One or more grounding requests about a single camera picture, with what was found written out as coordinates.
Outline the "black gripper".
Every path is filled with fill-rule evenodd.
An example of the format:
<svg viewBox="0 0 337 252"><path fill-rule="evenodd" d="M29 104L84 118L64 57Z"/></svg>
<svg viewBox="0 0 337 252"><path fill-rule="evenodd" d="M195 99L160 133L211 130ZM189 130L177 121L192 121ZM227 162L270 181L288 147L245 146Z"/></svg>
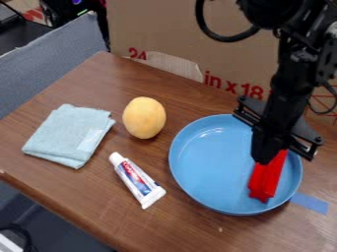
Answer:
<svg viewBox="0 0 337 252"><path fill-rule="evenodd" d="M267 164L280 150L291 150L306 160L312 160L323 139L302 117L303 99L271 94L266 102L245 95L236 101L232 116L251 127L253 160Z"/></svg>

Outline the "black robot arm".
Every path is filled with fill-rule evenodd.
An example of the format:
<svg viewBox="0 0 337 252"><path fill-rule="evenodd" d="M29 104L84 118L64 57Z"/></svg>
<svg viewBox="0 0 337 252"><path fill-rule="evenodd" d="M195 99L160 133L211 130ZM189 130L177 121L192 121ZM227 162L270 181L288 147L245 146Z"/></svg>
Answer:
<svg viewBox="0 0 337 252"><path fill-rule="evenodd" d="M251 126L251 157L267 164L279 151L312 159L322 145L303 119L318 86L337 74L337 2L332 0L237 0L256 30L279 39L278 69L266 101L240 96L233 115Z"/></svg>

